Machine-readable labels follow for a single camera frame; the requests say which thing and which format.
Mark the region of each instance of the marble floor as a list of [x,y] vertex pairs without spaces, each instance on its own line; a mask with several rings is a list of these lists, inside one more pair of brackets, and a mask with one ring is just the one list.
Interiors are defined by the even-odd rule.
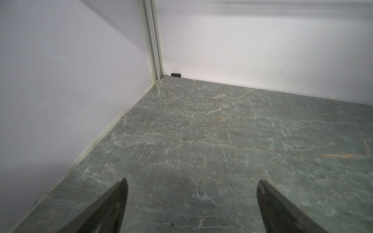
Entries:
[[268,180],[330,233],[373,231],[373,106],[164,77],[15,232],[55,232],[123,177],[122,232],[264,232]]

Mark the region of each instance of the baseboard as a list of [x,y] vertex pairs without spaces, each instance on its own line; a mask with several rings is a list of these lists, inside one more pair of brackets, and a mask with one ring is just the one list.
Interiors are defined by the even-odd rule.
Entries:
[[[155,86],[155,84],[151,85],[142,95],[141,97],[136,101],[134,102],[128,109],[125,109],[105,130],[104,132],[102,132],[98,138],[96,138],[96,140],[94,142],[92,142],[92,144],[77,158],[77,160],[69,167],[67,173],[56,183],[56,185],[54,185],[51,190],[48,192],[48,194],[45,194],[43,195],[41,198],[40,198],[40,203],[43,202],[43,200],[49,195],[49,193],[51,191],[53,191],[57,185],[59,185],[64,179],[65,177],[74,169],[74,167],[76,167],[92,150],[93,148],[118,124],[118,122],[120,121],[120,119],[122,117],[124,117],[128,112],[130,112],[132,110],[132,108],[140,102],[140,100],[151,90],[152,87]],[[31,214],[31,210],[27,212],[27,214],[21,219],[19,220],[12,228],[11,230],[8,232],[8,233],[12,233],[13,231],[15,231],[17,229],[17,227]]]

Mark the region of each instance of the metal corner frame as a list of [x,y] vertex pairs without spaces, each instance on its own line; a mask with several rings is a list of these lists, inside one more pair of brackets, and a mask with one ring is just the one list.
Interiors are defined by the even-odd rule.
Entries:
[[151,75],[153,82],[156,83],[156,80],[160,80],[163,77],[163,67],[154,0],[138,0],[138,6],[148,52]]

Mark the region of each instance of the white wall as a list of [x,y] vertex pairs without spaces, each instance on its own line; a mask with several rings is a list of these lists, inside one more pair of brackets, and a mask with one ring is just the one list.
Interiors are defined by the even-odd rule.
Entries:
[[165,74],[373,104],[373,2],[156,3]]
[[0,1],[0,232],[151,85],[136,0]]

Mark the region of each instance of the thin wire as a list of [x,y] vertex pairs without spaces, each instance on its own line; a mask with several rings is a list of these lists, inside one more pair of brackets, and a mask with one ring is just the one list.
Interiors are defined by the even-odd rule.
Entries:
[[36,199],[35,199],[35,202],[34,202],[34,204],[31,206],[31,212],[33,212],[34,210],[35,210],[35,206],[36,206],[36,204],[40,204],[40,203],[37,203],[37,201],[38,201],[38,198],[41,196],[41,195],[44,195],[44,194],[48,194],[48,193],[50,193],[51,191],[49,191],[49,192],[46,192],[46,193],[43,193],[43,194],[40,194]]

